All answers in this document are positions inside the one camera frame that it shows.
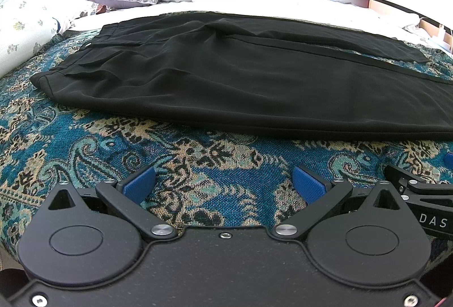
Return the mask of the black pants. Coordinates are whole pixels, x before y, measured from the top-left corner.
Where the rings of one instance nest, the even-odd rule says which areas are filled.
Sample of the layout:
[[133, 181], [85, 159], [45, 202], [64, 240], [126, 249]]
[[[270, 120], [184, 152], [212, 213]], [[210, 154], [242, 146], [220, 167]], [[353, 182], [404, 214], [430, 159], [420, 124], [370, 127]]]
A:
[[383, 35], [187, 12], [105, 25], [31, 83], [71, 107], [266, 135], [452, 139], [452, 82]]

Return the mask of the blue paisley patterned bedspread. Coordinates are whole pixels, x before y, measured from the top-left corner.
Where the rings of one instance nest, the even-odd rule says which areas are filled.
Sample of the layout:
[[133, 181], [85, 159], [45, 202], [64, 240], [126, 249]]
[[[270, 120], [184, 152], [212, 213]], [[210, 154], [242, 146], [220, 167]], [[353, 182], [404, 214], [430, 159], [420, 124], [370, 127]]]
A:
[[33, 74], [56, 66], [94, 36], [55, 37], [1, 78], [1, 246], [12, 256], [55, 184], [92, 187], [146, 164], [155, 168], [157, 184], [144, 207], [175, 227], [272, 226], [287, 219], [304, 207], [291, 184], [298, 165], [358, 187], [381, 179], [387, 164], [434, 184], [452, 180], [445, 164], [449, 142], [269, 140], [191, 131], [66, 108], [32, 85]]

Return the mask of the white bed sheet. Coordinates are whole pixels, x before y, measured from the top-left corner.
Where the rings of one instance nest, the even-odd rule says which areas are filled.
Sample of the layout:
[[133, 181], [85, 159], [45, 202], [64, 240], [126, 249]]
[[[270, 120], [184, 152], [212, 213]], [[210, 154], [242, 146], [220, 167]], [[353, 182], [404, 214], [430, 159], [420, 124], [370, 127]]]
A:
[[70, 28], [75, 31], [100, 29], [103, 25], [128, 19], [189, 11], [295, 19], [361, 30], [413, 44], [431, 44], [428, 32], [418, 27], [420, 18], [414, 13], [398, 10], [383, 13], [332, 0], [192, 0], [161, 3], [82, 17], [75, 19]]

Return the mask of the white floral duvet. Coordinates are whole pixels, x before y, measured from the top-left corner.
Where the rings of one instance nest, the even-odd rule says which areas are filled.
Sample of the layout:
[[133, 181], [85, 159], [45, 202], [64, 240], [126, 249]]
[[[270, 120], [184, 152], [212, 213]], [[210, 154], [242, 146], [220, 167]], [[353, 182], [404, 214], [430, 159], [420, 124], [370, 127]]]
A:
[[77, 0], [1, 0], [1, 75], [70, 28]]

